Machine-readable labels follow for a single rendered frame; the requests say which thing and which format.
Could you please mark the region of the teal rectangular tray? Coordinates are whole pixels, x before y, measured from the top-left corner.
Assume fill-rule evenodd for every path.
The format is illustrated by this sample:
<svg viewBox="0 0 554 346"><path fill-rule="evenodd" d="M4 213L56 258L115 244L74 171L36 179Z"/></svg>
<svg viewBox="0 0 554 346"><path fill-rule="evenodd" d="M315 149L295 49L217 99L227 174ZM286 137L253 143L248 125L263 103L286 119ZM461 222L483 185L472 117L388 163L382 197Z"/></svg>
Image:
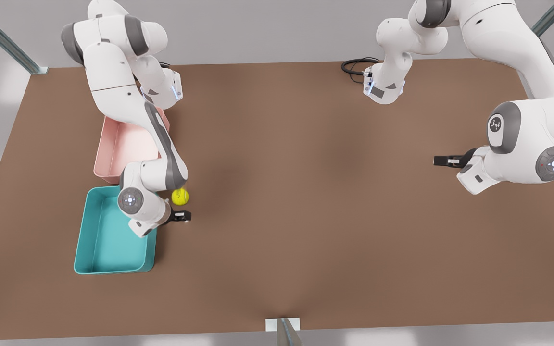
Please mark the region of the teal rectangular tray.
<svg viewBox="0 0 554 346"><path fill-rule="evenodd" d="M117 186L94 187L86 195L74 270L77 274L149 272L155 263L156 230L139 238L117 205Z"/></svg>

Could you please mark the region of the pink rectangular tray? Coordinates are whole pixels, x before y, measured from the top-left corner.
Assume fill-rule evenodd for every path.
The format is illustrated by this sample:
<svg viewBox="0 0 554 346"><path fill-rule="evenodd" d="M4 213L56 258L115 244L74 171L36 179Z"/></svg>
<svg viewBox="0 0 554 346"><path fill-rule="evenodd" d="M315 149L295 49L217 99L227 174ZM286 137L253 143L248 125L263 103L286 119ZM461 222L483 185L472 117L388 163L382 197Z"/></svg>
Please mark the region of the pink rectangular tray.
<svg viewBox="0 0 554 346"><path fill-rule="evenodd" d="M128 163L160 157L151 135L143 127L104 118L94 163L97 177L117 185Z"/></svg>

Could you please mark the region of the silver frame post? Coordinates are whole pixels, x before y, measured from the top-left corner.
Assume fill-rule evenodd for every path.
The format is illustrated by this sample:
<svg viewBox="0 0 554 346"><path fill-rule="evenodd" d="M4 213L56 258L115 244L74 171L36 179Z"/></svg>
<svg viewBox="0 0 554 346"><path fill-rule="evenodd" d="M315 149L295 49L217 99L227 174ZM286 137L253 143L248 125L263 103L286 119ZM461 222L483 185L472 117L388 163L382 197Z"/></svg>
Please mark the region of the silver frame post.
<svg viewBox="0 0 554 346"><path fill-rule="evenodd" d="M537 37L541 37L554 24L554 4L537 20L531 28Z"/></svg>
<svg viewBox="0 0 554 346"><path fill-rule="evenodd" d="M268 318L264 326L266 332L277 333L277 346L303 346L298 335L301 330L300 318Z"/></svg>
<svg viewBox="0 0 554 346"><path fill-rule="evenodd" d="M31 75L47 74L49 68L39 66L31 59L1 28L0 28L0 48L12 57L20 66L22 66Z"/></svg>

